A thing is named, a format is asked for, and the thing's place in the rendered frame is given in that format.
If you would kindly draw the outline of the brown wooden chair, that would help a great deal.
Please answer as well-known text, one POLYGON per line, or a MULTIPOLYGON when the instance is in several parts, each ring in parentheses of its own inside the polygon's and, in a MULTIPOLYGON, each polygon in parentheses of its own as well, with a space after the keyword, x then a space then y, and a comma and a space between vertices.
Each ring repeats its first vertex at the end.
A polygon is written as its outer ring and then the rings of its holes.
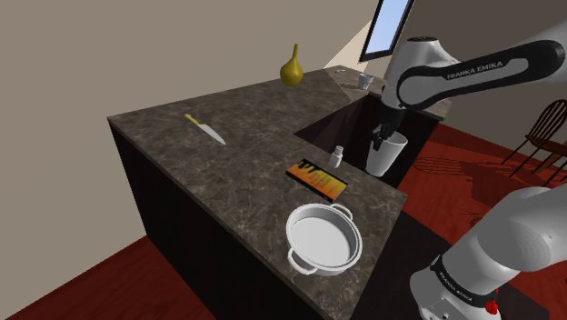
POLYGON ((515 155, 526 143, 530 142, 536 149, 527 156, 510 174, 514 176, 523 166, 540 150, 550 152, 546 158, 548 160, 552 155, 565 157, 566 161, 552 174, 552 176, 543 184, 547 186, 555 176, 567 165, 567 145, 562 145, 552 140, 552 136, 567 121, 567 100, 558 99, 544 108, 539 115, 537 121, 533 125, 530 132, 525 135, 524 141, 515 148, 503 161, 504 165, 513 155, 515 155))

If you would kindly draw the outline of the yellow gourd-shaped vase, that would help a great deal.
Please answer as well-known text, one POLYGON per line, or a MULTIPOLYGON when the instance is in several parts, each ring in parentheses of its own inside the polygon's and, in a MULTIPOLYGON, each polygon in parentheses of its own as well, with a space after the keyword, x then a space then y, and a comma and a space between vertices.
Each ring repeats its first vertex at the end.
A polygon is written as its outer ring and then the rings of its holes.
POLYGON ((280 79, 282 83, 289 87, 298 86, 303 80, 303 69, 298 59, 298 44, 293 46, 291 59, 280 68, 280 79))

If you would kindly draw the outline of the yellow-handled kitchen knife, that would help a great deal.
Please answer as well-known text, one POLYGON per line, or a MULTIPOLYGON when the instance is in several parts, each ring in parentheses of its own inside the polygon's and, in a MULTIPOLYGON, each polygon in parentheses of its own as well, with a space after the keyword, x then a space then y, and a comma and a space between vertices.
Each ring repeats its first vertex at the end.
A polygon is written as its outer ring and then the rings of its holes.
POLYGON ((201 128, 204 132, 206 132, 209 136, 211 136, 213 139, 215 139, 216 141, 218 141, 219 143, 221 143, 222 145, 225 145, 225 141, 224 139, 215 131, 213 130, 212 127, 210 127, 209 125, 206 124, 202 124, 199 123, 196 119, 194 119, 191 115, 189 114, 185 114, 184 115, 189 121, 191 121, 192 123, 194 123, 195 125, 197 125, 199 128, 201 128))

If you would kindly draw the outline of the white cup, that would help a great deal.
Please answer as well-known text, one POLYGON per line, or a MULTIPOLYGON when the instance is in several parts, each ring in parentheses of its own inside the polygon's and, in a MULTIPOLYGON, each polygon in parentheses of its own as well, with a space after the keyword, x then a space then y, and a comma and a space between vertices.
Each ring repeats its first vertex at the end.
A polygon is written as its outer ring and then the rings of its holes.
POLYGON ((408 144, 408 139, 394 132, 387 140, 379 140, 380 145, 374 148, 375 142, 372 141, 366 160, 365 171, 373 176, 383 176, 396 160, 398 155, 408 144))

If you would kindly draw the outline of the white two-handled pot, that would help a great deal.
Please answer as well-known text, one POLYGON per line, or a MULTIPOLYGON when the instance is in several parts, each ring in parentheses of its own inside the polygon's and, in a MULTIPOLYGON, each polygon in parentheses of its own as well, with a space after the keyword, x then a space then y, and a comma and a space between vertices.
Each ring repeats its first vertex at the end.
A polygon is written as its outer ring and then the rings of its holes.
POLYGON ((285 233, 287 260, 302 275, 339 275, 355 265, 363 252, 353 213, 339 204, 297 207, 288 216, 285 233))

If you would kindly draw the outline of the black-framed window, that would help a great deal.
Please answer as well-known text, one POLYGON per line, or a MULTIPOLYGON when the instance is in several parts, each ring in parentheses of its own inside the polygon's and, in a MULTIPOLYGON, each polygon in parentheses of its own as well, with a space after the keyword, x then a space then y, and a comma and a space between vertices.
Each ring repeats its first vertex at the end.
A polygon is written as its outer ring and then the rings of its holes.
POLYGON ((359 62, 392 55, 414 0, 379 0, 359 62))

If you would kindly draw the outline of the orange and black book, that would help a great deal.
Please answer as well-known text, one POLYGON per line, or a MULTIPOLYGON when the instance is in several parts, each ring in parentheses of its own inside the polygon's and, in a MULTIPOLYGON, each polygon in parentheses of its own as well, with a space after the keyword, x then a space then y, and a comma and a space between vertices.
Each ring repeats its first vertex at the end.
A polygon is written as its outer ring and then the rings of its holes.
POLYGON ((307 159, 302 159, 289 167, 285 174, 329 203, 333 203, 348 186, 340 178, 307 159))

